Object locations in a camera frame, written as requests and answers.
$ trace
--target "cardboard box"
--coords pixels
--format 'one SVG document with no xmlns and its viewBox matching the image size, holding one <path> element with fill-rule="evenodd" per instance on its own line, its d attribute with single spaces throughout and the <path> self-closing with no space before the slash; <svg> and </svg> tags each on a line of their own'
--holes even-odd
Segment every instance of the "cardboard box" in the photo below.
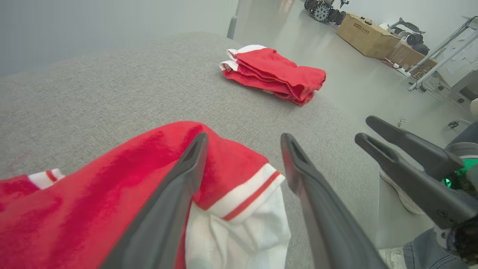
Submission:
<svg viewBox="0 0 478 269">
<path fill-rule="evenodd" d="M 400 40 L 375 23 L 368 25 L 352 14 L 347 14 L 337 34 L 363 55 L 378 59 L 386 58 Z"/>
<path fill-rule="evenodd" d="M 410 47 L 406 42 L 400 41 L 397 43 L 397 45 L 395 45 L 393 50 L 390 51 L 387 59 L 394 64 L 401 66 L 403 69 L 405 69 L 405 71 L 408 71 L 413 65 L 416 65 L 424 57 L 425 55 L 412 49 L 412 47 Z M 428 72 L 434 66 L 436 66 L 436 62 L 432 59 L 428 59 L 413 72 L 415 74 L 419 73 L 420 71 Z"/>
</svg>

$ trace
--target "gray couch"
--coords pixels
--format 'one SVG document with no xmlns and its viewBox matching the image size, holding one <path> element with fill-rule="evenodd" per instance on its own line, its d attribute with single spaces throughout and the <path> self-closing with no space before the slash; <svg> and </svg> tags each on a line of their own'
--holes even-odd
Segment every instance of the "gray couch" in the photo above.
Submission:
<svg viewBox="0 0 478 269">
<path fill-rule="evenodd" d="M 374 241 L 379 174 L 354 143 L 362 130 L 320 92 L 298 107 L 224 78 L 219 62 L 240 47 L 215 34 L 181 34 L 0 78 L 2 178 L 52 168 L 69 174 L 136 135 L 183 120 L 207 124 L 283 171 L 279 140 L 288 132 Z M 310 268 L 299 201 L 287 185 L 282 190 L 292 232 L 287 268 Z"/>
</svg>

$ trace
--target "red fabric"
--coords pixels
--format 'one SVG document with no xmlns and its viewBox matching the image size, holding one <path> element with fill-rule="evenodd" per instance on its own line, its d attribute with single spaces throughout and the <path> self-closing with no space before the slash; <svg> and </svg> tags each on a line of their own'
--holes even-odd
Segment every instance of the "red fabric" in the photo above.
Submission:
<svg viewBox="0 0 478 269">
<path fill-rule="evenodd" d="M 224 70 L 227 78 L 246 86 L 272 91 L 274 95 L 300 106 L 309 102 L 315 90 L 319 90 L 326 80 L 325 71 L 298 67 L 275 49 L 238 53 L 236 58 L 238 70 Z"/>
<path fill-rule="evenodd" d="M 2 267 L 98 267 L 201 132 L 209 134 L 209 149 L 193 201 L 204 210 L 268 162 L 201 123 L 179 122 L 131 139 L 44 190 L 25 187 L 26 176 L 2 181 Z M 184 237 L 177 261 L 177 268 L 185 268 Z"/>
<path fill-rule="evenodd" d="M 38 190 L 39 188 L 30 182 L 27 175 L 0 181 L 0 212 L 5 210 L 5 205 Z"/>
<path fill-rule="evenodd" d="M 46 176 L 53 182 L 55 183 L 58 179 L 53 175 L 51 170 L 46 171 Z"/>
</svg>

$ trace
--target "white fabric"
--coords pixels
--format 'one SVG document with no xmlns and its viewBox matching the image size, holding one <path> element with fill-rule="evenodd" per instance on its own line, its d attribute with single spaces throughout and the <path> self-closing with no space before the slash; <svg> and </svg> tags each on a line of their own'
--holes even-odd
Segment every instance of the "white fabric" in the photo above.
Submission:
<svg viewBox="0 0 478 269">
<path fill-rule="evenodd" d="M 238 67 L 239 67 L 239 64 L 232 60 L 227 60 L 227 61 L 219 63 L 219 68 L 222 71 L 227 70 L 227 72 L 229 72 L 231 70 L 234 70 L 237 72 Z"/>
<path fill-rule="evenodd" d="M 262 207 L 262 205 L 265 204 L 265 202 L 275 193 L 277 189 L 280 190 L 280 185 L 282 181 L 284 181 L 284 179 L 285 177 L 283 175 L 279 175 L 272 182 L 272 184 L 263 193 L 260 194 L 259 197 L 257 197 L 244 211 L 231 219 L 229 222 L 233 224 L 240 224 L 241 222 L 248 219 L 251 215 L 254 214 L 257 209 L 259 209 L 260 207 Z M 281 207 L 283 206 L 283 203 L 277 204 L 276 206 Z"/>
<path fill-rule="evenodd" d="M 237 53 L 246 53 L 254 50 L 260 50 L 266 48 L 262 45 L 247 45 L 245 47 L 242 47 L 240 49 L 228 49 L 226 50 L 226 54 L 231 58 L 231 60 L 237 61 L 236 54 Z"/>
<path fill-rule="evenodd" d="M 240 224 L 191 205 L 187 269 L 283 269 L 291 233 L 281 188 Z"/>
<path fill-rule="evenodd" d="M 51 170 L 53 176 L 56 178 L 56 180 L 60 180 L 64 178 L 65 176 L 60 172 L 60 169 L 53 169 Z M 28 176 L 28 179 L 39 189 L 44 190 L 50 186 L 53 185 L 53 181 L 48 177 L 46 174 L 46 171 L 32 174 Z"/>
<path fill-rule="evenodd" d="M 244 184 L 241 184 L 235 187 L 229 193 L 224 195 L 215 204 L 213 204 L 210 208 L 208 208 L 207 211 L 213 213 L 214 215 L 218 217 L 224 218 L 227 214 L 229 214 L 231 211 L 233 211 L 235 208 L 241 205 L 250 195 L 255 193 L 262 185 L 264 185 L 264 183 L 276 171 L 277 169 L 275 169 L 272 165 L 265 164 L 248 181 L 246 181 Z M 283 180 L 284 180 L 284 176 L 280 175 L 276 178 L 275 181 L 278 181 L 280 184 Z M 269 192 L 274 191 L 276 187 L 277 186 L 270 186 L 267 190 L 264 191 L 265 193 L 263 194 L 270 195 Z"/>
</svg>

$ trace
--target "stacked clothes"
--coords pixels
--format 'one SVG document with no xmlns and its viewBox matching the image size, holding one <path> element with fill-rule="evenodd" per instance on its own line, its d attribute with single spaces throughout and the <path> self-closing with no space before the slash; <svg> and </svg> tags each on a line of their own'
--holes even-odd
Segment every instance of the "stacked clothes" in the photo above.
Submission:
<svg viewBox="0 0 478 269">
<path fill-rule="evenodd" d="M 283 269 L 291 236 L 280 184 L 266 157 L 201 123 L 171 123 L 77 172 L 0 180 L 4 268 L 98 268 L 199 133 L 209 145 L 179 238 L 176 269 Z"/>
<path fill-rule="evenodd" d="M 271 92 L 299 106 L 309 102 L 326 80 L 325 71 L 298 67 L 275 49 L 261 45 L 228 49 L 226 53 L 230 60 L 221 62 L 219 67 L 228 79 Z"/>
</svg>

